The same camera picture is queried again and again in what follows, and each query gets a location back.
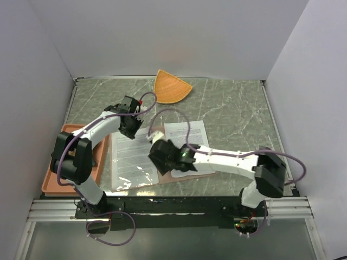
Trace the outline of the white printed paper sheet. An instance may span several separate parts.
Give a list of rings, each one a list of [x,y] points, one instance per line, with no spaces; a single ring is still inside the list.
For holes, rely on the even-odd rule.
[[[120,132],[112,133],[112,191],[136,189],[159,183],[157,169],[148,157],[151,144],[146,135],[146,128],[139,129],[133,140]]]

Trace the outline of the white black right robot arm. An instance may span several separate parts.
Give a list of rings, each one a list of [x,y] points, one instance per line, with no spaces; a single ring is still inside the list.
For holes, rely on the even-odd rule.
[[[237,202],[243,216],[251,215],[266,198],[284,195],[286,165],[271,149],[235,152],[188,144],[178,148],[171,140],[159,139],[152,142],[149,158],[162,175],[172,170],[219,171],[250,179]]]

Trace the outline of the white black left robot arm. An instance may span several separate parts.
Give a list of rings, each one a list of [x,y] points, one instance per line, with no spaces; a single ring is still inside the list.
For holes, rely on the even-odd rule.
[[[142,100],[125,96],[83,128],[72,133],[63,131],[56,138],[50,170],[56,173],[59,185],[71,186],[80,195],[96,218],[106,214],[107,198],[92,177],[93,149],[114,132],[134,139],[143,123],[141,105]]]

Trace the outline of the pink brown file folder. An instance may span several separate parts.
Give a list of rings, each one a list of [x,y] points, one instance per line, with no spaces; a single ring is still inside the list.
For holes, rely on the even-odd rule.
[[[164,126],[154,127],[154,130],[162,131],[163,133],[165,133]],[[165,175],[161,175],[159,173],[159,171],[157,171],[157,173],[158,173],[158,177],[159,177],[159,183],[157,185],[173,183],[173,182],[177,182],[177,181],[196,179],[196,178],[209,177],[209,176],[213,176],[216,174],[216,172],[215,172],[214,174],[208,174],[208,175],[198,175],[198,176],[187,176],[187,177],[183,177],[183,178],[173,178],[171,176],[170,171],[168,173],[166,173]]]

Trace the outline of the white printed paper stack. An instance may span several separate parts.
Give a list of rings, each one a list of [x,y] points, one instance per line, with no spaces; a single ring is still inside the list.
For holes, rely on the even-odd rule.
[[[164,124],[165,137],[167,139],[170,139],[173,142],[173,144],[178,148],[181,148],[186,143],[187,130],[188,125],[186,122]],[[188,140],[189,144],[191,145],[203,145],[209,147],[207,133],[205,130],[204,122],[202,120],[190,122],[190,132]],[[173,178],[183,178],[187,176],[202,176],[214,173],[215,171],[211,169],[198,170],[197,172],[182,172],[179,170],[172,170],[171,176]]]

